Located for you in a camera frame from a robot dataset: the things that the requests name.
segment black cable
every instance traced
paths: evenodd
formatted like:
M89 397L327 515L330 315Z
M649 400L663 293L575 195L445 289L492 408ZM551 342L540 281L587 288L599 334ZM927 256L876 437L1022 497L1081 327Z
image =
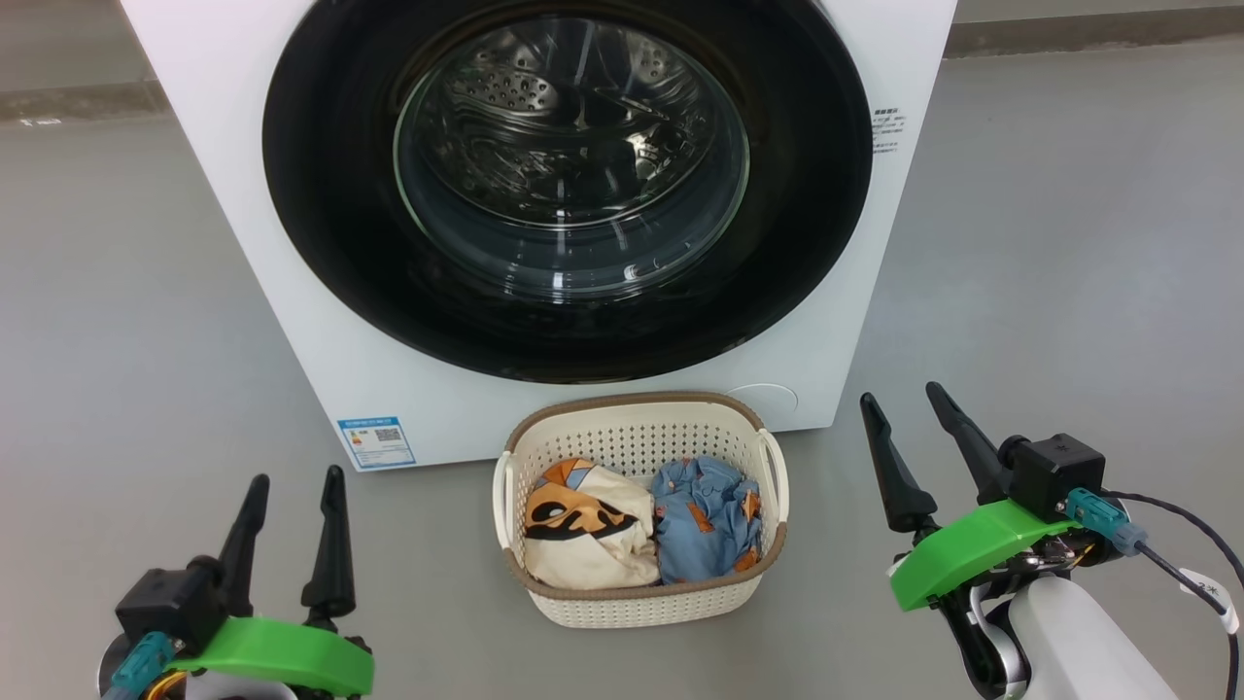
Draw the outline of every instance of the black cable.
M1177 516L1183 516L1188 522L1191 522L1192 525L1197 526L1197 528L1199 528L1200 532L1205 533L1205 536L1208 536L1209 540L1212 540L1214 542L1214 545L1223 553L1223 556L1227 557L1227 561L1230 562L1232 568L1235 569L1235 578L1240 582L1240 586L1244 587L1244 564L1240 563L1240 558L1237 557L1235 552L1233 552L1232 548L1227 546L1227 541L1223 540L1223 537L1220 535L1218 535L1217 532L1214 532L1214 528L1209 527L1209 523L1207 523L1205 521L1200 520L1195 513L1193 513L1191 511L1187 511L1184 509L1181 509L1179 506L1176 506L1174 504L1167 504L1166 501L1161 501L1158 499L1152 499L1149 496L1143 496L1141 494L1122 494L1122 492L1118 492L1118 491L1102 491L1101 496L1105 497L1105 499L1120 499L1120 500L1123 500L1123 501L1138 501L1141 504L1148 504L1149 506L1157 506L1158 509L1162 509L1163 511L1169 511L1169 512L1172 512L1172 513L1174 513Z
M1227 700L1235 700L1235 689L1240 680L1240 640L1234 634L1227 635L1227 652L1232 655L1230 670L1227 671Z
M1208 603L1209 607L1213 608L1215 613L1218 613L1219 615L1227 614L1227 607L1223 606L1223 603L1218 598L1210 596L1208 591L1198 586L1197 582L1184 576L1184 573L1181 572L1178 568L1176 568L1174 564L1167 562L1161 556L1158 556L1158 553L1151 550L1147 543L1137 542L1136 551L1152 560L1154 564L1162 568L1162 571L1171 574L1171 578L1183 584L1183 587L1187 588L1189 593Z
M1223 606L1218 598L1210 596L1208 591L1184 576L1184 573L1177 569L1174 564L1158 556L1158 553L1151 550L1147 543L1137 542L1136 551L1148 557L1154 564L1157 564L1166 573L1171 574L1172 578L1183 584L1183 587L1192 592L1197 598L1208 603L1219 617L1227 614L1227 607ZM1235 700L1235 689L1239 685L1240 675L1240 643L1239 638L1235 637L1235 633L1232 632L1227 633L1227 654L1229 658L1229 666L1227 670L1227 700Z

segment washing machine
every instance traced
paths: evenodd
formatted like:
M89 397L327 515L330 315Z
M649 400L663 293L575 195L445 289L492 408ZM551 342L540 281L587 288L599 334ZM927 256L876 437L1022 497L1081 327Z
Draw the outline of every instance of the washing machine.
M123 0L358 470L657 390L829 426L954 0Z

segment robotic arm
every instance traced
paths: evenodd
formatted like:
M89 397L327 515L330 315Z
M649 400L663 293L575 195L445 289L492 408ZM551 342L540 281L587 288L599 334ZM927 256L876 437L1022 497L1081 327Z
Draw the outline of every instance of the robotic arm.
M328 467L323 530L301 625L254 617L250 574L267 511L269 479L256 476L220 557L179 571L151 569L117 606L124 633L104 654L104 700L331 700L372 691L376 661L361 637L337 635L333 618L355 610L346 481Z
M1071 582L1075 568L1146 555L1222 617L1232 642L1228 700L1234 700L1239 622L1230 599L1212 579L1176 569L1148 548L1144 531L1102 489L1100 453L1062 434L1037 443L1013 436L995 449L939 384L929 383L926 393L968 464L979 507L938 526L937 504L917 486L889 421L865 394L860 408L886 520L892 531L913 533L913 548L896 557L889 583L903 610L942 613L982 698L1173 700L1131 640ZM1181 515L1212 532L1195 516ZM1237 573L1244 583L1244 569Z

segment fabric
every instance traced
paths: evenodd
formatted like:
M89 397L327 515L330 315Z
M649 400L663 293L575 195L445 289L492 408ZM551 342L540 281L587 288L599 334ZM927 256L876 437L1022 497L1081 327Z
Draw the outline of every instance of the fabric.
M527 499L527 572L555 588L598 591L661 579L652 495L586 460L550 467Z
M760 487L714 458L669 463L652 479L666 584L743 572L760 561Z

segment laundry basket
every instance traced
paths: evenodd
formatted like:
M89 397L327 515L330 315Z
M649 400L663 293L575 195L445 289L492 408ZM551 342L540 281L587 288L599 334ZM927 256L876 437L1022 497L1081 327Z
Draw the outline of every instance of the laundry basket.
M582 458L647 486L671 460L699 455L729 463L760 486L761 558L754 567L703 582L608 591L552 588L527 573L525 506L549 467ZM515 429L493 476L496 538L510 571L540 612L572 628L672 624L743 606L781 553L789 504L778 441L750 409L718 394L636 394L545 409Z

